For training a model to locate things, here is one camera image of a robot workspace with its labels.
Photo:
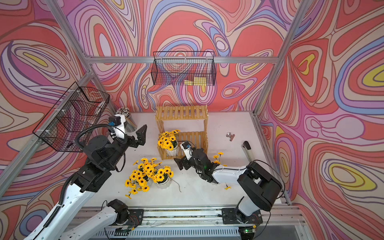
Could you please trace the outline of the sunflower pot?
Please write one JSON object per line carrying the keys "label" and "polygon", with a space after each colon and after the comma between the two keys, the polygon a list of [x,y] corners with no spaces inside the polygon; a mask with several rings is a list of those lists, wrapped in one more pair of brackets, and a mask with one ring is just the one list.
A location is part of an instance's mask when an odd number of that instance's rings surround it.
{"label": "sunflower pot", "polygon": [[174,172],[171,167],[165,166],[160,169],[154,169],[152,180],[159,189],[166,189],[171,184]]}
{"label": "sunflower pot", "polygon": [[166,131],[159,135],[158,147],[165,150],[168,156],[174,157],[179,153],[177,136],[180,130]]}
{"label": "sunflower pot", "polygon": [[[215,163],[215,164],[221,165],[220,159],[221,159],[221,156],[222,156],[223,154],[224,154],[223,152],[218,152],[216,155],[213,155],[214,163]],[[225,188],[225,190],[229,190],[229,189],[231,189],[231,187],[228,186],[228,184],[226,184],[226,188]]]}
{"label": "sunflower pot", "polygon": [[125,181],[125,187],[128,189],[128,193],[125,197],[131,199],[132,196],[138,193],[147,193],[155,180],[157,172],[155,168],[158,165],[157,158],[142,158],[139,161],[136,161],[133,164],[136,168]]}

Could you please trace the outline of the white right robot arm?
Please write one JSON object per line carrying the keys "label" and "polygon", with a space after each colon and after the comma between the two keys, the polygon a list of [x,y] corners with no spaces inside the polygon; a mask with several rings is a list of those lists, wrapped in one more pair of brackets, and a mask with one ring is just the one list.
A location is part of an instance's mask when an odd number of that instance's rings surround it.
{"label": "white right robot arm", "polygon": [[180,170],[194,168],[204,181],[211,184],[236,184],[245,192],[237,206],[222,209],[224,224],[247,224],[253,220],[262,223],[258,216],[260,211],[271,211],[275,201],[283,189],[278,179],[258,164],[258,160],[250,162],[244,167],[225,167],[209,160],[203,149],[184,149],[185,156],[174,161]]}

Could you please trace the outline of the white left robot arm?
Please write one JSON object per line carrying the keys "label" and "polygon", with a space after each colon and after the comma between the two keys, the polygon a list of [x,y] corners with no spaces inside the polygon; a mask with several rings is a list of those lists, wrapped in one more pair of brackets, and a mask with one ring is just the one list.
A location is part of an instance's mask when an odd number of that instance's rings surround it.
{"label": "white left robot arm", "polygon": [[[122,138],[115,137],[110,142],[106,136],[92,138],[88,144],[81,137],[98,128],[107,128],[110,133],[121,132]],[[26,237],[28,240],[88,240],[100,229],[112,224],[131,225],[136,228],[141,220],[131,215],[128,206],[115,199],[110,201],[94,217],[78,227],[67,231],[81,208],[97,193],[107,179],[117,170],[119,160],[126,160],[126,150],[146,143],[147,125],[136,131],[136,136],[128,136],[124,129],[108,124],[97,124],[81,131],[75,137],[75,144],[86,154],[84,166],[73,173],[64,183],[59,201],[44,220]]]}

